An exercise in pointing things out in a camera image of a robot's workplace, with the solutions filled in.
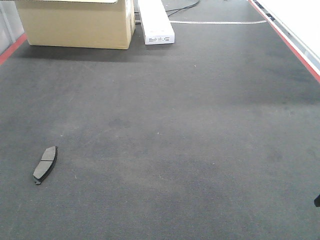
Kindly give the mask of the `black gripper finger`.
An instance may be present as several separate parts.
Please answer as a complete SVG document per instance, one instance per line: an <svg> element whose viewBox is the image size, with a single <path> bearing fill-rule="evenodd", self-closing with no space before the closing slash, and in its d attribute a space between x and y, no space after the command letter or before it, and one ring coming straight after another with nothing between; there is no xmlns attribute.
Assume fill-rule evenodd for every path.
<svg viewBox="0 0 320 240"><path fill-rule="evenodd" d="M314 205L320 207L320 194L314 199Z"/></svg>

